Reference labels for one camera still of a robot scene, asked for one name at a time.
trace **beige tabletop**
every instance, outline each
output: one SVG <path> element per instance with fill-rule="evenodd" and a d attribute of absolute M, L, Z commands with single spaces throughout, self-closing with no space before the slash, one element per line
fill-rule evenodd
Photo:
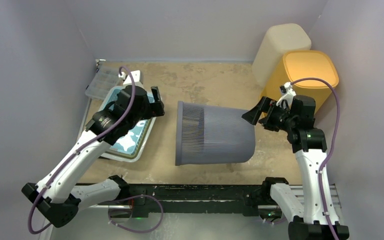
<path fill-rule="evenodd" d="M 140 159 L 133 163 L 97 159 L 80 179 L 97 183 L 123 175 L 128 183 L 146 184 L 261 184 L 265 177 L 284 177 L 300 185 L 301 175 L 285 132 L 255 127 L 256 148 L 245 163 L 175 166 L 178 101 L 249 110 L 262 88 L 248 63 L 107 62 L 140 70 L 144 86 L 158 86 L 165 116 L 157 117 Z M 92 100 L 86 122 L 102 101 Z"/>

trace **white plastic container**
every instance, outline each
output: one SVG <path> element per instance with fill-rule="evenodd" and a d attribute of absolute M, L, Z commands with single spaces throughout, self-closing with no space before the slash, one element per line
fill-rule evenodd
<path fill-rule="evenodd" d="M 304 29 L 295 23 L 270 27 L 252 63 L 257 83 L 264 87 L 282 56 L 293 50 L 309 50 L 311 40 Z"/>

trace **gray wall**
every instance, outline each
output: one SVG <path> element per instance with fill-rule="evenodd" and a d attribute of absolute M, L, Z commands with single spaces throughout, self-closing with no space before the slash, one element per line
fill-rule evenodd
<path fill-rule="evenodd" d="M 0 0 L 0 239 L 33 240 L 22 195 L 74 143 L 94 76 L 63 0 Z M 35 218 L 35 228 L 43 217 Z"/>
<path fill-rule="evenodd" d="M 307 32 L 327 0 L 67 0 L 96 58 L 253 61 L 267 29 Z"/>
<path fill-rule="evenodd" d="M 384 239 L 384 1 L 329 0 L 310 31 L 340 77 L 341 119 L 328 165 L 353 240 Z M 318 112 L 332 136 L 335 103 Z"/>

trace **wastebasket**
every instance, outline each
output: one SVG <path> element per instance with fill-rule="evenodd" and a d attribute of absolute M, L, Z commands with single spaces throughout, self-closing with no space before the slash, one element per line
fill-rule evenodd
<path fill-rule="evenodd" d="M 177 104 L 175 165 L 244 163 L 256 148 L 247 110 L 203 104 Z"/>

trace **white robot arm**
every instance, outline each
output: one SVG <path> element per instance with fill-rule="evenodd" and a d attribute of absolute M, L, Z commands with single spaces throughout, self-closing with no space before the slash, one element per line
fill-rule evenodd
<path fill-rule="evenodd" d="M 116 175 L 93 185 L 76 184 L 92 163 L 138 121 L 165 114 L 158 87 L 151 88 L 154 102 L 150 103 L 147 92 L 140 87 L 142 84 L 134 84 L 139 83 L 140 72 L 135 76 L 138 81 L 130 74 L 117 100 L 93 115 L 71 151 L 47 176 L 22 188 L 22 193 L 33 203 L 32 210 L 37 207 L 55 227 L 66 225 L 78 211 L 89 206 L 129 197 L 129 185 Z"/>
<path fill-rule="evenodd" d="M 323 131 L 314 127 L 316 102 L 311 97 L 296 95 L 290 82 L 282 85 L 280 91 L 279 101 L 263 96 L 242 118 L 252 125 L 259 123 L 266 130 L 287 132 L 301 172 L 304 206 L 284 178 L 266 178 L 265 189 L 287 218 L 289 236 L 293 233 L 310 239 L 333 239 L 333 229 L 340 233 L 337 235 L 348 238 L 348 227 L 340 225 L 332 202 L 326 166 L 320 171 L 327 158 L 327 145 Z"/>

